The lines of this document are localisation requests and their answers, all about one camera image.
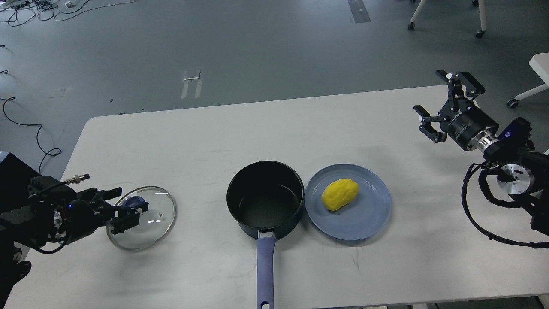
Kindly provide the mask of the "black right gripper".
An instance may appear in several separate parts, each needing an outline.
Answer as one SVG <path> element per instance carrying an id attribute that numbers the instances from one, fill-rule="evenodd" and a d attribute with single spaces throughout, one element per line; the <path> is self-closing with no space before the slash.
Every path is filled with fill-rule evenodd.
<path id="1" fill-rule="evenodd" d="M 476 148 L 472 141 L 482 131 L 496 133 L 499 124 L 474 106 L 477 96 L 486 93 L 486 88 L 470 72 L 448 73 L 437 70 L 435 74 L 448 86 L 447 100 L 438 112 L 442 116 L 433 117 L 421 105 L 413 106 L 419 115 L 419 131 L 434 143 L 445 142 L 449 136 L 463 151 Z M 442 131 L 434 129 L 432 123 L 442 123 Z"/>

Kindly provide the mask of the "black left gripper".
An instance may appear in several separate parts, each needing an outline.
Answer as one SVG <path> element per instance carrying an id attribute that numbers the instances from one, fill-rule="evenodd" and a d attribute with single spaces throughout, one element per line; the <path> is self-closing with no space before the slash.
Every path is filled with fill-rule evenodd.
<path id="1" fill-rule="evenodd" d="M 66 206 L 66 232 L 69 241 L 78 241 L 92 235 L 99 227 L 106 226 L 113 235 L 123 233 L 139 225 L 140 217 L 148 210 L 147 201 L 126 201 L 114 206 L 107 202 L 122 195 L 122 188 L 98 190 L 89 188 L 77 194 L 77 198 Z"/>

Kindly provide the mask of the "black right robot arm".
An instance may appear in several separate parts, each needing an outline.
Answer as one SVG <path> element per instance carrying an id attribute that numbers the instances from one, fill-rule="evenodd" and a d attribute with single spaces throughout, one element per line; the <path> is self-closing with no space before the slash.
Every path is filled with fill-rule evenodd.
<path id="1" fill-rule="evenodd" d="M 435 115 L 423 106 L 414 106 L 419 131 L 434 143 L 450 138 L 465 152 L 477 149 L 484 158 L 484 162 L 471 164 L 465 172 L 461 189 L 465 215 L 489 240 L 547 249 L 546 241 L 514 241 L 481 227 L 467 200 L 469 181 L 478 173 L 480 191 L 488 202 L 506 209 L 523 209 L 531 217 L 530 228 L 548 234 L 548 156 L 536 151 L 530 139 L 530 123 L 518 117 L 498 133 L 498 123 L 475 104 L 475 98 L 486 90 L 471 73 L 437 70 L 435 74 L 448 87 L 447 100 Z"/>

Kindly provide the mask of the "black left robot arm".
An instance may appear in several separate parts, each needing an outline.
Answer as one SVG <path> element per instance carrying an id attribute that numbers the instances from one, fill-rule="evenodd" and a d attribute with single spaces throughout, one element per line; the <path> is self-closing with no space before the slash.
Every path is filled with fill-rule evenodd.
<path id="1" fill-rule="evenodd" d="M 88 188 L 76 192 L 70 185 L 89 179 L 75 175 L 64 181 L 51 176 L 29 180 L 20 193 L 19 205 L 1 212 L 1 307 L 12 288 L 27 276 L 32 263 L 23 259 L 22 247 L 40 254 L 55 254 L 100 227 L 113 234 L 123 233 L 140 222 L 149 204 L 142 197 L 131 198 L 121 206 L 109 200 L 120 197 L 121 188 Z"/>

